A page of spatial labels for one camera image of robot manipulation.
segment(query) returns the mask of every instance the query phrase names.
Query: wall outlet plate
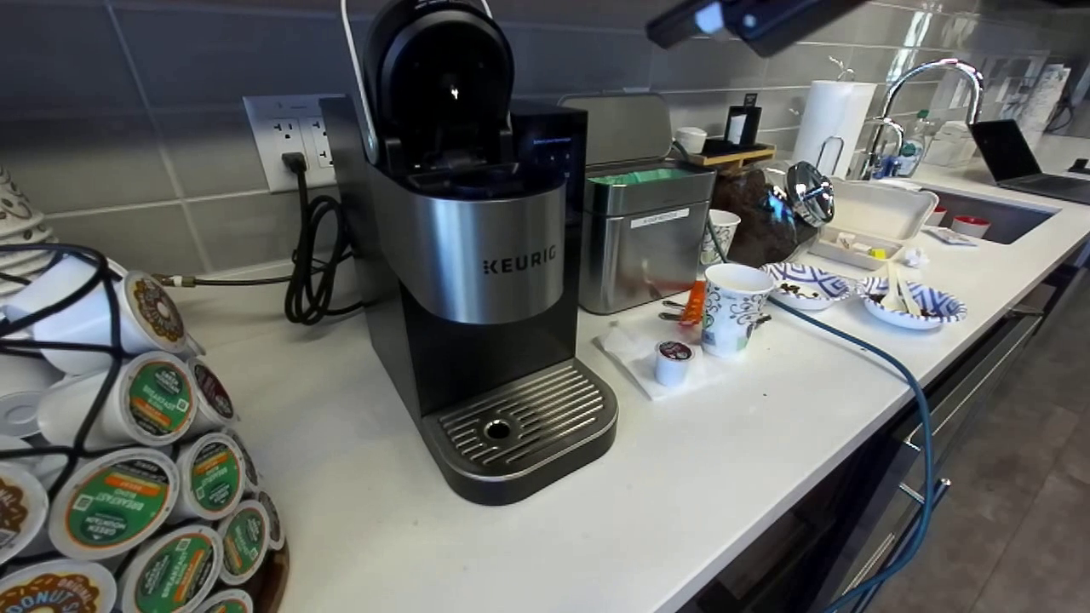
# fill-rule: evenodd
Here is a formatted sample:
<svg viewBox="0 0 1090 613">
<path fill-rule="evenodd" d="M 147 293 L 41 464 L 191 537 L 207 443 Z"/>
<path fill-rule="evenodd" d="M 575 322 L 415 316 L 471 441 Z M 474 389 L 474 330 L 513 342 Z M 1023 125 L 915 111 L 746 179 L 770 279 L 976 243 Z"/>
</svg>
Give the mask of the wall outlet plate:
<svg viewBox="0 0 1090 613">
<path fill-rule="evenodd" d="M 283 166 L 283 154 L 303 154 L 308 183 L 336 183 L 319 98 L 334 97 L 245 97 L 245 115 L 259 147 L 269 190 L 295 190 L 295 179 Z"/>
</svg>

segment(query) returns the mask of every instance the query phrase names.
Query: keurig logo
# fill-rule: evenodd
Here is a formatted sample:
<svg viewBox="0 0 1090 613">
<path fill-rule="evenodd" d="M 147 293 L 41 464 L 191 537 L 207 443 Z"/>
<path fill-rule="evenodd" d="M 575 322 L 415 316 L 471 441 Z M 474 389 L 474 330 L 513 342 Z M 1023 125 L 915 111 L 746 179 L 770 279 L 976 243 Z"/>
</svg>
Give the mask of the keurig logo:
<svg viewBox="0 0 1090 613">
<path fill-rule="evenodd" d="M 523 257 L 508 257 L 508 260 L 483 260 L 483 277 L 513 277 L 513 272 L 529 272 L 529 269 L 542 269 L 544 262 L 554 260 L 554 247 L 544 247 L 537 254 L 523 254 Z"/>
</svg>

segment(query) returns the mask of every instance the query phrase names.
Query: faucet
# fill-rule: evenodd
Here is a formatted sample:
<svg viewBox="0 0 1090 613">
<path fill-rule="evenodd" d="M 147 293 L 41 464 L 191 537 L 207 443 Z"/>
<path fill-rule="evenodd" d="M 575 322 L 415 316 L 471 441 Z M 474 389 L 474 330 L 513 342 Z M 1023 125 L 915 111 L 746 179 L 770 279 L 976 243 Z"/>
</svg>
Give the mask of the faucet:
<svg viewBox="0 0 1090 613">
<path fill-rule="evenodd" d="M 871 138 L 871 142 L 865 147 L 865 159 L 863 159 L 863 179 L 865 179 L 865 182 L 868 182 L 868 179 L 875 174 L 875 166 L 880 166 L 880 150 L 882 150 L 887 131 L 895 125 L 895 124 L 889 121 L 889 113 L 893 113 L 893 103 L 895 103 L 901 88 L 903 88 L 905 81 L 914 81 L 915 76 L 923 76 L 923 73 L 959 73 L 959 76 L 968 81 L 968 97 L 972 97 L 963 121 L 968 121 L 968 124 L 978 124 L 978 121 L 981 121 L 986 76 L 981 76 L 978 69 L 963 66 L 960 59 L 937 59 L 937 63 L 928 63 L 928 66 L 911 69 L 905 76 L 901 76 L 901 79 L 887 88 L 882 124 L 875 125 L 875 138 Z"/>
</svg>

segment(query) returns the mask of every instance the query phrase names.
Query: sink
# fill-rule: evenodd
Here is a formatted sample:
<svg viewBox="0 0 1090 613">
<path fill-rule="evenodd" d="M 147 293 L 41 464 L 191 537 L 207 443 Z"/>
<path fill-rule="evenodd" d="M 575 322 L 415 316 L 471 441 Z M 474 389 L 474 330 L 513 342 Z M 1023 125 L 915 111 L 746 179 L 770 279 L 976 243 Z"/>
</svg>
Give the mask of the sink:
<svg viewBox="0 0 1090 613">
<path fill-rule="evenodd" d="M 960 195 L 939 195 L 939 197 L 946 209 L 945 224 L 949 224 L 959 216 L 987 218 L 993 227 L 987 227 L 986 243 L 1001 243 L 1001 247 L 1019 243 L 1026 233 L 1038 227 L 1041 221 L 1049 221 L 1055 216 L 1055 213 L 1038 213 L 1038 209 L 976 202 L 976 197 L 960 197 Z"/>
</svg>

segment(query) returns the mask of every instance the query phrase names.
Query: keurig coffee maker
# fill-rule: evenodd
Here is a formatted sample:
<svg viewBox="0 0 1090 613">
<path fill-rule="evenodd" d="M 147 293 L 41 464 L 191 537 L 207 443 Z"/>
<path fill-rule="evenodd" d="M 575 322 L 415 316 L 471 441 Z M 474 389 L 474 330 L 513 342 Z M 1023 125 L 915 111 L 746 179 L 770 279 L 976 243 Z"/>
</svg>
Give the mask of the keurig coffee maker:
<svg viewBox="0 0 1090 613">
<path fill-rule="evenodd" d="M 523 502 L 616 430 L 615 393 L 575 363 L 587 115 L 511 115 L 511 49 L 487 6 L 398 0 L 354 69 L 365 142 L 348 113 L 328 124 L 373 343 L 451 487 Z"/>
</svg>

